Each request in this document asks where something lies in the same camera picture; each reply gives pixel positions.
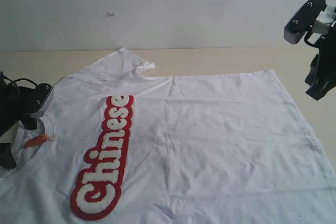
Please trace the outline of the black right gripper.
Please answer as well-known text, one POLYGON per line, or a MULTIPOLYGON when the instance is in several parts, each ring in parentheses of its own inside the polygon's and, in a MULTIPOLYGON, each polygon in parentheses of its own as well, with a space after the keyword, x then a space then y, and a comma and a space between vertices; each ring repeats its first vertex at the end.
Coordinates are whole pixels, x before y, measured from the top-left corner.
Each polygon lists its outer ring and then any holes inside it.
POLYGON ((313 44, 319 52, 312 60, 305 79, 305 83, 309 85, 306 94, 319 101, 335 88, 335 19, 332 21, 331 18, 317 18, 313 23, 312 33, 320 35, 313 44), (317 78, 319 74, 332 77, 317 78))

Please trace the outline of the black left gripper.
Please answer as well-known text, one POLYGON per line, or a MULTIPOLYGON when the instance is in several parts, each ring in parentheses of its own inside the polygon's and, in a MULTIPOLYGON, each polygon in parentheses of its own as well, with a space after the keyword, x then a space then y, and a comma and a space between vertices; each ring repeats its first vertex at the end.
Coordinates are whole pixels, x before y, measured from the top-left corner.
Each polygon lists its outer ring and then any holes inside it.
MULTIPOLYGON (((19 87, 19 81, 28 81, 37 87, 37 83, 30 79, 11 80, 1 72, 1 136, 18 121, 21 121, 27 130, 37 129, 37 119, 29 116, 26 102, 33 89, 19 87)), ((4 169, 14 169, 17 166, 11 143, 0 143, 0 166, 4 169)))

